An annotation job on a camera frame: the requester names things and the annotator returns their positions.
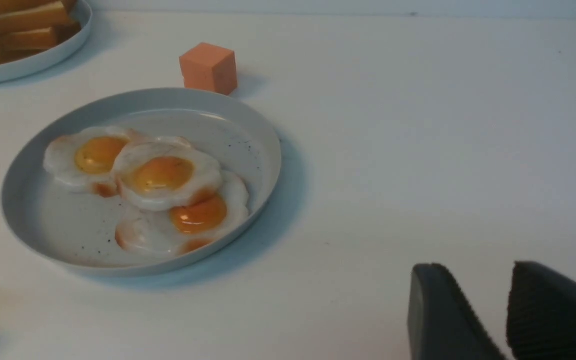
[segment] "orange block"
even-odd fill
[[[179,57],[183,84],[189,89],[200,89],[229,95],[237,89],[235,52],[202,42]]]

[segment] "white plate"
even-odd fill
[[[68,193],[42,166],[46,147],[57,137],[108,125],[186,137],[243,178],[250,217],[226,237],[171,260],[122,250],[115,243],[115,226],[124,211],[121,199]],[[207,91],[146,89],[85,105],[42,130],[10,166],[1,203],[10,229],[35,253],[87,275],[147,276],[198,262],[235,240],[266,205],[281,166],[274,128],[247,105]]]
[[[79,50],[90,37],[92,29],[92,9],[84,0],[78,0],[70,14],[81,23],[81,31],[68,41],[50,50],[11,63],[0,64],[0,83],[23,78],[46,70],[68,59]]]

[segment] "toy fried egg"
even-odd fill
[[[174,258],[221,239],[249,216],[249,192],[235,173],[222,171],[223,185],[211,198],[189,207],[151,212],[128,207],[115,240],[126,251],[151,258]]]
[[[43,168],[72,193],[117,194],[112,176],[115,159],[123,148],[143,137],[117,126],[89,127],[78,134],[51,142],[43,157]]]
[[[212,198],[222,186],[221,164],[175,136],[132,142],[114,162],[121,198],[150,212],[190,207]]]

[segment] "food plate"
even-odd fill
[[[78,34],[50,50],[26,59],[0,64],[0,83],[23,78],[48,69],[68,59],[68,57],[79,50],[90,37],[93,19],[92,9],[86,1],[78,0],[70,16],[81,23],[81,31]]]
[[[250,216],[222,239],[170,260],[141,257],[115,242],[124,210],[119,196],[67,193],[43,168],[47,146],[62,135],[116,125],[149,135],[186,137],[240,175]],[[90,276],[160,274],[202,260],[235,240],[259,216],[282,166],[272,125],[247,105],[224,95],[183,88],[144,89],[85,105],[36,135],[14,159],[1,192],[9,228],[35,253]]]

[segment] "white surface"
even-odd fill
[[[26,59],[0,64],[0,82],[7,82],[8,80],[32,75],[68,59],[68,57],[79,50],[89,38],[92,14],[92,9],[87,2],[84,0],[78,1],[72,15],[81,23],[81,31],[68,41],[50,50],[27,57]]]
[[[576,19],[576,0],[92,0],[97,9]]]
[[[103,283],[0,214],[0,360],[409,357],[410,269],[441,262],[498,344],[514,260],[576,279],[576,21],[101,13],[72,59],[0,85],[0,185],[48,123],[181,86],[200,41],[283,139],[251,230],[177,273]]]

